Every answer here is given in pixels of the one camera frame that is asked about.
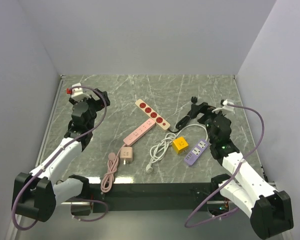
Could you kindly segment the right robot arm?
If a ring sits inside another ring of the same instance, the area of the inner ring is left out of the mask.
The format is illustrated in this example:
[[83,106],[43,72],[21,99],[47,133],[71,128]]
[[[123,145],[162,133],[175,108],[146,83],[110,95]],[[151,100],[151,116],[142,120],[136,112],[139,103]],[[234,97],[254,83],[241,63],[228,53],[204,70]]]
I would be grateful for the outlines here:
[[208,195],[187,217],[184,226],[190,228],[189,221],[211,198],[223,197],[235,204],[235,208],[225,209],[215,218],[227,217],[237,210],[243,211],[250,220],[256,235],[266,240],[291,230],[294,227],[291,198],[284,190],[278,191],[267,183],[246,161],[240,150],[231,140],[231,121],[226,114],[237,107],[228,99],[221,101],[221,107],[203,102],[191,105],[190,117],[198,114],[198,120],[205,126],[210,142],[210,153],[229,174],[222,174],[211,180]]

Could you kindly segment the yellow cube socket adapter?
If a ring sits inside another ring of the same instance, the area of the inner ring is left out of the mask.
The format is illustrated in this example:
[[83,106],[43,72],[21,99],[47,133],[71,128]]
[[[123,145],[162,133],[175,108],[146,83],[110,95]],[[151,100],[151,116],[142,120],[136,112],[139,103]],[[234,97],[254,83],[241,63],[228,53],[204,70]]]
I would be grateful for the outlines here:
[[171,145],[177,154],[184,152],[189,147],[188,142],[183,136],[174,139]]

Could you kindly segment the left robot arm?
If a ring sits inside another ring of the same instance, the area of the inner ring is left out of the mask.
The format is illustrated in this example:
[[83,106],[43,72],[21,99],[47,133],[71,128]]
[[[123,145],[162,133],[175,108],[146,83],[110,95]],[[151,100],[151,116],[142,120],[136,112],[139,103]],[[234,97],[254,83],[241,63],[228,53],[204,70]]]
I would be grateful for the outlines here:
[[88,146],[93,131],[99,126],[95,123],[99,111],[107,111],[111,102],[106,91],[97,88],[92,91],[99,99],[86,93],[87,87],[79,83],[68,88],[69,102],[72,104],[71,120],[58,147],[29,173],[19,173],[13,186],[11,216],[14,225],[16,215],[35,222],[46,222],[56,207],[71,199],[90,202],[92,194],[89,179],[71,175],[59,183],[62,173],[73,159]]

